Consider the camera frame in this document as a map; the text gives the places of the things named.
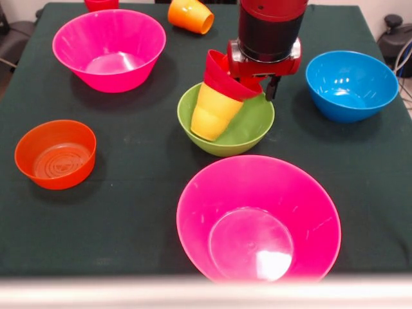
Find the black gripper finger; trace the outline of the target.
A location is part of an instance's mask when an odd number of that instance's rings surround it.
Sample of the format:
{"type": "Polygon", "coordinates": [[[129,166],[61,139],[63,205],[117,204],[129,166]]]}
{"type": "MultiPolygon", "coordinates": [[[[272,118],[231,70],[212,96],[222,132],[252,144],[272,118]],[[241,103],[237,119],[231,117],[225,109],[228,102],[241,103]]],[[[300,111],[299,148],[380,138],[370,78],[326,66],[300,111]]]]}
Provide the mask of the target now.
{"type": "Polygon", "coordinates": [[[265,98],[267,101],[273,101],[275,99],[277,88],[281,80],[281,77],[277,75],[271,75],[270,77],[271,79],[270,79],[270,82],[267,84],[267,88],[265,92],[265,98]]]}

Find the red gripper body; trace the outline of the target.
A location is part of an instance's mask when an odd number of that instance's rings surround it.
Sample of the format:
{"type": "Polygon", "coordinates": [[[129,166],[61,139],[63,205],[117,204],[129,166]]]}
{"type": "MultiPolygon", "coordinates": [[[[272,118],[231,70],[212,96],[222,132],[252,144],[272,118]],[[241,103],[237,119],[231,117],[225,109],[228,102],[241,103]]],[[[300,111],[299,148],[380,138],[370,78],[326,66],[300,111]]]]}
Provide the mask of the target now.
{"type": "Polygon", "coordinates": [[[259,62],[244,55],[237,40],[229,41],[227,46],[229,71],[234,78],[252,78],[269,75],[285,76],[295,74],[301,64],[302,47],[297,38],[292,45],[290,54],[277,62],[259,62]]]}

